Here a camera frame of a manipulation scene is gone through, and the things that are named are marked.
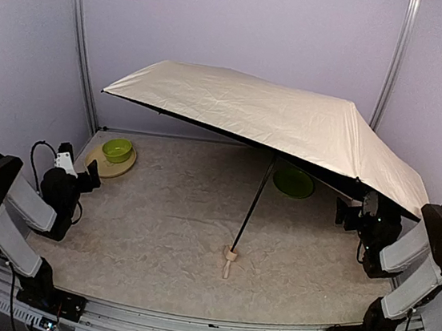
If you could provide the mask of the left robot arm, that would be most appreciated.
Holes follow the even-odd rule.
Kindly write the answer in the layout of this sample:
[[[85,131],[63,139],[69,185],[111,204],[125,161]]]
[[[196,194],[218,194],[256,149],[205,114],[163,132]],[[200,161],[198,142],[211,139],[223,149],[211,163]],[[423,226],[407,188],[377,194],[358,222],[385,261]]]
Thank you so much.
[[[61,241],[78,222],[74,214],[82,212],[80,196],[101,185],[98,165],[92,162],[85,172],[77,173],[70,154],[60,153],[35,191],[22,174],[22,164],[17,156],[0,154],[0,258],[19,280],[19,301],[77,322],[86,299],[56,288],[51,265],[31,248],[6,206],[11,205],[33,232]]]

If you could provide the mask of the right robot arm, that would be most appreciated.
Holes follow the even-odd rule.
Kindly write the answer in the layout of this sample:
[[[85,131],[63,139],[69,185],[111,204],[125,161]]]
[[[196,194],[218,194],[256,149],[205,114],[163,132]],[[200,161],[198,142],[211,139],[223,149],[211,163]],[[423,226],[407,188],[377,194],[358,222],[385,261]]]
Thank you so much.
[[[360,239],[357,258],[368,277],[393,278],[411,268],[401,285],[375,299],[358,325],[334,325],[328,331],[396,331],[414,309],[442,290],[442,207],[425,204],[422,218],[401,235],[401,214],[387,198],[366,198],[360,207],[336,202],[336,223],[355,230]]]

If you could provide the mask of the beige folding umbrella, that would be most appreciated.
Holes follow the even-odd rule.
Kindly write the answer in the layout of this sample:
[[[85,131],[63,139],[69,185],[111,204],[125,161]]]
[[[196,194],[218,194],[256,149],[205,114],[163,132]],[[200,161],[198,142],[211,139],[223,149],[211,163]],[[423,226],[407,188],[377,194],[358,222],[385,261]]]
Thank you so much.
[[[429,201],[420,174],[380,139],[350,100],[232,69],[168,60],[127,75],[104,91],[268,148],[351,199],[375,191],[414,220]]]

